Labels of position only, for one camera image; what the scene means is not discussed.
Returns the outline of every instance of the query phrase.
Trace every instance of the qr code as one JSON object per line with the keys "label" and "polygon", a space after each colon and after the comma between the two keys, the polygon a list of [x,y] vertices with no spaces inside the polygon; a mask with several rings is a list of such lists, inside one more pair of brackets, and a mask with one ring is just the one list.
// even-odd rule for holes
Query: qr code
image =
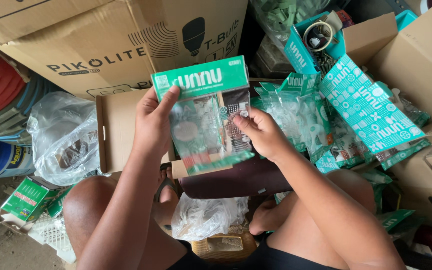
{"label": "qr code", "polygon": [[168,77],[166,77],[166,75],[156,76],[155,79],[157,87],[170,87],[170,83],[168,82]]}

